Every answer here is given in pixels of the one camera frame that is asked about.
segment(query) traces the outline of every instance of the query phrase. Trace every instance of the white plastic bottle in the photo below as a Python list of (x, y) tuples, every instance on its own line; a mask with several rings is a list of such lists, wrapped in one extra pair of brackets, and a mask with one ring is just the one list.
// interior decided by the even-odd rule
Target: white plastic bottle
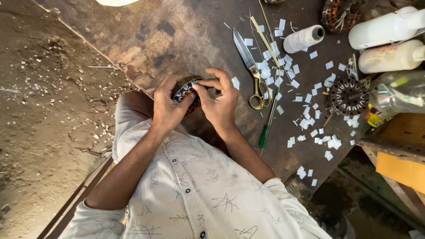
[(352, 48), (360, 50), (372, 46), (406, 40), (416, 30), (425, 27), (425, 9), (404, 7), (395, 12), (355, 25), (348, 41)]
[(295, 53), (321, 42), (324, 36), (323, 27), (314, 25), (287, 36), (283, 41), (283, 48), (287, 53)]
[(365, 74), (411, 70), (425, 60), (425, 46), (419, 40), (410, 40), (400, 45), (369, 49), (359, 57), (359, 70)]

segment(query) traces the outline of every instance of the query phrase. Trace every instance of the dirty floor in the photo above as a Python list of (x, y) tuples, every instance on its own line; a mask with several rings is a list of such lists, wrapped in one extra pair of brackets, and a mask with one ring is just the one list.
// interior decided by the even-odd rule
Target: dirty floor
[[(411, 213), (394, 193), (363, 152), (356, 146), (340, 163), (340, 166), (356, 176), (381, 196)], [(349, 178), (334, 170), (315, 192), (311, 200), (316, 205), (329, 205), (343, 213), (350, 221), (356, 238), (362, 239), (409, 239), (413, 230), (394, 213), (372, 199)]]
[(2, 0), (0, 23), (0, 238), (33, 239), (101, 163), (132, 86), (30, 0)]

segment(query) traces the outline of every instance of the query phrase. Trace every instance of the white thread spool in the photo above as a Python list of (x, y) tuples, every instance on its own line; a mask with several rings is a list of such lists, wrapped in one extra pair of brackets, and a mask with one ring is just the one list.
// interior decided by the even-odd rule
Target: white thread spool
[(297, 31), (287, 36), (283, 41), (283, 48), (287, 53), (295, 53), (323, 40), (325, 30), (320, 25)]

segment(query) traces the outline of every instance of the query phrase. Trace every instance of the screwdriver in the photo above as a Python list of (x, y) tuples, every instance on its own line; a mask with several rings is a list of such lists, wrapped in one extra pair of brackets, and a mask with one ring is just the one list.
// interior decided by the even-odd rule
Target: screwdriver
[(272, 124), (273, 114), (275, 113), (276, 102), (278, 101), (278, 100), (277, 100), (278, 94), (279, 94), (279, 89), (278, 89), (278, 91), (276, 92), (275, 98), (274, 98), (274, 100), (273, 100), (272, 112), (270, 113), (269, 122), (268, 122), (268, 123), (267, 123), (267, 125), (264, 127), (263, 134), (261, 135), (261, 138), (260, 138), (260, 144), (259, 144), (259, 146), (262, 148), (262, 149), (261, 149), (261, 153), (260, 153), (260, 157), (261, 157), (261, 155), (262, 155), (262, 153), (263, 153), (263, 149), (264, 149), (264, 147), (266, 146), (267, 135), (269, 134), (269, 128), (270, 128), (270, 125)]

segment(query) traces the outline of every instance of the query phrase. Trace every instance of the white shirt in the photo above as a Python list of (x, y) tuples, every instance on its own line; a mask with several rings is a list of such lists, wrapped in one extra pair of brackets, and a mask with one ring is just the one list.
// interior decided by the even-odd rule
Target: white shirt
[[(117, 141), (120, 161), (149, 129), (151, 120)], [(278, 178), (260, 183), (224, 153), (183, 127), (162, 142), (126, 209), (78, 205), (63, 238), (326, 238), (307, 210)]]

